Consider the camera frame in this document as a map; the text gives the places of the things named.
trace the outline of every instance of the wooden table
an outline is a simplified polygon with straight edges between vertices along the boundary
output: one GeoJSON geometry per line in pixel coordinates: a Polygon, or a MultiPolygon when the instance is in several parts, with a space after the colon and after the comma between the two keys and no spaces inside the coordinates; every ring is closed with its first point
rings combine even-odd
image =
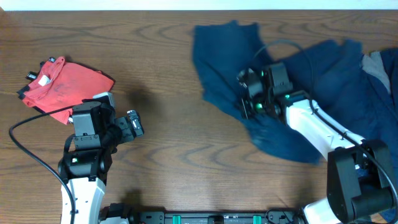
{"type": "MultiPolygon", "coordinates": [[[[256,149],[239,121],[201,99],[192,64],[193,27],[258,22],[265,42],[304,47],[360,40],[364,52],[398,46],[397,11],[0,12],[0,223],[59,223],[60,183],[13,145],[8,128],[38,114],[15,92],[50,56],[69,56],[111,75],[117,115],[135,109],[143,138],[113,155],[103,206],[138,209],[266,210],[325,196],[326,163],[285,161],[256,149]]],[[[273,47],[273,56],[294,52],[273,47]]],[[[57,167],[73,126],[52,118],[16,131],[57,167]]]]}

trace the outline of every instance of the gray cloth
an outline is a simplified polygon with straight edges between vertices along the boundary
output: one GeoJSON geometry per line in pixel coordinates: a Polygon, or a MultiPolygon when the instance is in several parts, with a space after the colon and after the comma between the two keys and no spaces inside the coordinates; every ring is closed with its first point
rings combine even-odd
{"type": "Polygon", "coordinates": [[[372,52],[369,55],[364,55],[362,58],[362,69],[376,77],[386,87],[387,92],[391,95],[391,84],[390,78],[384,70],[383,61],[380,52],[372,52]]]}

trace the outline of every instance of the cable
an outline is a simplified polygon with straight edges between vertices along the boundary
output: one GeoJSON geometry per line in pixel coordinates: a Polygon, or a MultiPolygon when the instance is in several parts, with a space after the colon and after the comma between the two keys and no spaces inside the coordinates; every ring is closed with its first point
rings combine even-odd
{"type": "MultiPolygon", "coordinates": [[[[334,127],[329,121],[327,121],[324,117],[322,117],[322,115],[320,115],[318,113],[318,109],[315,109],[312,103],[313,100],[313,89],[315,88],[315,70],[314,67],[312,65],[312,61],[311,58],[308,56],[308,54],[306,53],[306,51],[304,51],[304,49],[297,43],[291,41],[291,40],[276,40],[273,41],[263,47],[261,47],[256,54],[254,55],[253,59],[256,58],[261,51],[265,50],[266,48],[268,48],[269,46],[272,45],[276,45],[276,44],[288,44],[288,45],[292,45],[296,48],[298,48],[305,56],[305,58],[308,61],[308,64],[310,66],[310,71],[311,71],[311,87],[310,87],[310,93],[309,93],[309,102],[310,102],[310,107],[312,112],[318,116],[326,125],[328,125],[329,127],[331,127],[334,131],[336,131],[339,135],[341,135],[343,138],[347,139],[351,144],[353,144],[355,147],[357,147],[363,154],[365,154],[368,159],[377,167],[377,169],[383,174],[383,176],[386,178],[386,180],[388,181],[388,184],[390,185],[391,191],[392,191],[392,196],[394,198],[394,205],[395,205],[395,210],[396,210],[396,214],[394,219],[389,222],[388,224],[395,224],[398,221],[398,194],[397,194],[397,190],[394,186],[394,184],[392,183],[390,177],[388,176],[386,170],[383,168],[383,166],[377,161],[375,160],[375,158],[361,145],[359,145],[356,141],[354,141],[353,139],[351,139],[349,136],[346,135],[346,133],[340,131],[338,128],[334,127]]],[[[374,222],[367,222],[367,221],[362,221],[362,223],[372,223],[372,224],[378,224],[378,223],[374,223],[374,222]]]]}
{"type": "Polygon", "coordinates": [[[67,191],[67,194],[68,194],[69,199],[70,199],[70,205],[71,205],[71,208],[72,208],[72,211],[71,211],[71,214],[70,214],[70,223],[74,224],[74,222],[75,222],[75,210],[76,210],[76,208],[75,208],[75,200],[73,199],[73,196],[72,196],[72,193],[70,192],[69,187],[62,181],[61,177],[57,174],[57,172],[55,170],[53,170],[47,163],[45,163],[43,160],[41,160],[35,154],[30,152],[27,148],[25,148],[21,143],[19,143],[19,141],[14,137],[14,133],[13,133],[14,129],[16,127],[22,125],[22,124],[28,123],[29,121],[32,121],[32,120],[37,119],[37,118],[41,118],[41,117],[44,117],[44,116],[47,116],[47,115],[50,115],[50,114],[54,114],[54,113],[58,113],[58,112],[63,111],[63,110],[70,109],[72,107],[74,107],[74,105],[73,106],[67,106],[65,108],[61,108],[59,110],[51,111],[51,112],[48,112],[48,113],[39,114],[37,116],[33,116],[31,118],[28,118],[26,120],[18,122],[17,124],[14,124],[13,126],[11,126],[11,128],[9,129],[9,135],[10,135],[11,140],[14,142],[14,144],[16,146],[18,146],[19,149],[21,149],[24,153],[28,154],[28,156],[30,156],[34,160],[36,160],[39,164],[44,166],[47,170],[49,170],[61,182],[62,186],[67,191]]]}

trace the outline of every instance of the dark blue fabric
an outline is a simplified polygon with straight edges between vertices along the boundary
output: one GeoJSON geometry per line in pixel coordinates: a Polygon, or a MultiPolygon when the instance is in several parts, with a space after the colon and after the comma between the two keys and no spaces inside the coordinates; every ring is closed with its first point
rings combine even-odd
{"type": "MultiPolygon", "coordinates": [[[[260,150],[291,161],[316,164],[320,153],[298,132],[264,115],[242,119],[238,73],[273,62],[267,51],[253,60],[263,46],[258,25],[236,21],[218,26],[196,26],[193,63],[204,88],[203,98],[240,120],[260,150]]],[[[366,139],[381,139],[389,146],[398,180],[398,50],[381,52],[392,83],[392,96],[383,84],[361,69],[361,43],[338,45],[327,40],[306,50],[315,69],[314,99],[332,118],[366,139]]],[[[302,52],[281,60],[296,88],[309,91],[310,67],[302,52]]],[[[391,220],[393,211],[382,213],[391,220]]]]}

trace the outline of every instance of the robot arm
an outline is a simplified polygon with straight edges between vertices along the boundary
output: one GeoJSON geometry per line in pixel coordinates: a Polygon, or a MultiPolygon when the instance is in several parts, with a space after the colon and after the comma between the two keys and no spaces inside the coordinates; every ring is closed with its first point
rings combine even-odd
{"type": "MultiPolygon", "coordinates": [[[[118,144],[133,141],[143,135],[144,130],[135,111],[115,118],[114,100],[110,93],[96,95],[94,99],[74,106],[72,121],[76,150],[70,152],[68,147],[65,149],[58,171],[75,198],[75,223],[98,224],[107,173],[112,164],[111,155],[116,153],[118,144]]],[[[69,224],[70,199],[63,187],[61,191],[61,224],[69,224]]]]}
{"type": "Polygon", "coordinates": [[[304,91],[294,91],[283,63],[258,72],[249,68],[239,74],[238,80],[245,89],[241,100],[243,118],[267,114],[279,119],[302,134],[328,161],[327,198],[307,205],[297,223],[349,223],[395,206],[386,178],[357,148],[367,149],[383,165],[392,183],[396,183],[391,156],[383,142],[367,141],[350,132],[327,115],[316,101],[312,101],[312,108],[304,91]],[[356,171],[359,168],[368,175],[359,177],[356,171]]]}

